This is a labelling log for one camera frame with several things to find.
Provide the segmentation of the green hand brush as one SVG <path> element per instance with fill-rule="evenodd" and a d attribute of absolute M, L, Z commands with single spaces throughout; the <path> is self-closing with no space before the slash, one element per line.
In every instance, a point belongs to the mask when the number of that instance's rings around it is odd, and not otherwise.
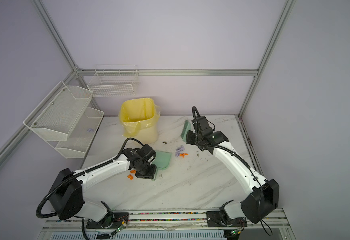
<path fill-rule="evenodd" d="M 189 131 L 193 131 L 193 125 L 189 120 L 185 120 L 184 127 L 181 132 L 181 138 L 184 142 L 187 141 L 187 134 Z"/>

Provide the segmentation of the green dustpan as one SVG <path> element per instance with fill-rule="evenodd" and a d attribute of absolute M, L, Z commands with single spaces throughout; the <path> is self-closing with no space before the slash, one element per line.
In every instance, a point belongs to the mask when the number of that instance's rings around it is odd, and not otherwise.
<path fill-rule="evenodd" d="M 152 181 L 156 180 L 156 177 L 159 171 L 163 171 L 168 168 L 170 160 L 171 160 L 171 153 L 162 152 L 162 151 L 156 152 L 155 160 L 152 162 L 153 165 L 156 165 L 156 171 Z"/>

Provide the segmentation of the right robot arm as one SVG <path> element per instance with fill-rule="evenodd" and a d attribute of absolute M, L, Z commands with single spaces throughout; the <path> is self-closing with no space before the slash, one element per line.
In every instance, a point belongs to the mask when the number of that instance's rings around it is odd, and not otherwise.
<path fill-rule="evenodd" d="M 193 130 L 182 132 L 188 145 L 208 151 L 219 159 L 242 186 L 247 197 L 240 201 L 245 217 L 252 223 L 264 225 L 264 218 L 279 206 L 280 186 L 274 179 L 267 180 L 244 160 L 234 149 L 229 138 L 211 127 L 211 122 L 192 107 Z"/>

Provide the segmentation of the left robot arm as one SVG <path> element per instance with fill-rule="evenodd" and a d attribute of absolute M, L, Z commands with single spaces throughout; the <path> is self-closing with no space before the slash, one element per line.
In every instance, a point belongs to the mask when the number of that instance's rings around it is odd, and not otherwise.
<path fill-rule="evenodd" d="M 58 217 L 60 220 L 80 218 L 91 220 L 101 228 L 112 227 L 126 218 L 117 218 L 104 201 L 95 203 L 85 197 L 85 192 L 95 185 L 120 173 L 135 170 L 135 176 L 151 180 L 156 173 L 156 151 L 148 144 L 135 138 L 127 138 L 118 153 L 94 166 L 71 171 L 60 171 L 49 192 L 36 208 L 36 217 L 47 219 Z"/>

